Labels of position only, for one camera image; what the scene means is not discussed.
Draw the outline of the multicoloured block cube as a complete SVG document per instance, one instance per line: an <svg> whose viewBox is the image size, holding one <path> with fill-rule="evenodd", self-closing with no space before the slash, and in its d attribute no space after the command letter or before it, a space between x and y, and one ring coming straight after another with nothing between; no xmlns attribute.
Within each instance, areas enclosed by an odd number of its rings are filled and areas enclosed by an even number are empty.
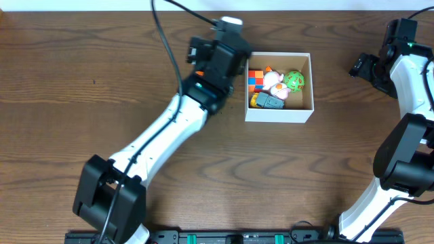
<svg viewBox="0 0 434 244"><path fill-rule="evenodd" d="M262 70L248 71L248 91L260 92L264 86L264 72Z"/></svg>

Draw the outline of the grey yellow toy truck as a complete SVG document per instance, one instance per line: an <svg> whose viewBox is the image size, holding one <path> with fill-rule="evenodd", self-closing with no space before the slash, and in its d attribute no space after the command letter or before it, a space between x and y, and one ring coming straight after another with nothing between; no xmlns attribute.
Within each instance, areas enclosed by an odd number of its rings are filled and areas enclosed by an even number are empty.
<svg viewBox="0 0 434 244"><path fill-rule="evenodd" d="M264 92L253 93L250 100L250 106L252 108L265 108L265 109L282 109L284 101L270 96Z"/></svg>

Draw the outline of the green polyhedral dice ball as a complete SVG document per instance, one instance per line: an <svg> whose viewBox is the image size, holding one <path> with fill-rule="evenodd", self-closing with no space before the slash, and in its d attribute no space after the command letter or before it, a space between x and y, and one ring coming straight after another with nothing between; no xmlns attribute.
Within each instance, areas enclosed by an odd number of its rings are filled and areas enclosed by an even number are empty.
<svg viewBox="0 0 434 244"><path fill-rule="evenodd" d="M301 92L304 87L304 76L301 72L293 70L284 75L283 82L292 93Z"/></svg>

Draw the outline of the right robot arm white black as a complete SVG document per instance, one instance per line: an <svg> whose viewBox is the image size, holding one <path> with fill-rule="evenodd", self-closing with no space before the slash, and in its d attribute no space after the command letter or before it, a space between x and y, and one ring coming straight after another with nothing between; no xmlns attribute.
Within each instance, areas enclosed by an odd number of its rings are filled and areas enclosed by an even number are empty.
<svg viewBox="0 0 434 244"><path fill-rule="evenodd" d="M370 185L339 216L338 236L359 243L404 203L420 204L418 197L433 190L433 154L417 150L433 147L432 49L413 34L388 35L370 73L395 88L401 121L375 154Z"/></svg>

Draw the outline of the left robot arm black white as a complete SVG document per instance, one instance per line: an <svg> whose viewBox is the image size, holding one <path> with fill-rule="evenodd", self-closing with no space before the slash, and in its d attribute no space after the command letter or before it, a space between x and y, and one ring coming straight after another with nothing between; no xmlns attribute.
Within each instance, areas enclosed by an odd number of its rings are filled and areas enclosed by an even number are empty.
<svg viewBox="0 0 434 244"><path fill-rule="evenodd" d="M188 61L194 71L163 113L132 143L105 160L92 156L83 166L73 212L113 243L146 243L146 190L179 146L224 106L233 81L252 53L239 34L213 41L193 37Z"/></svg>

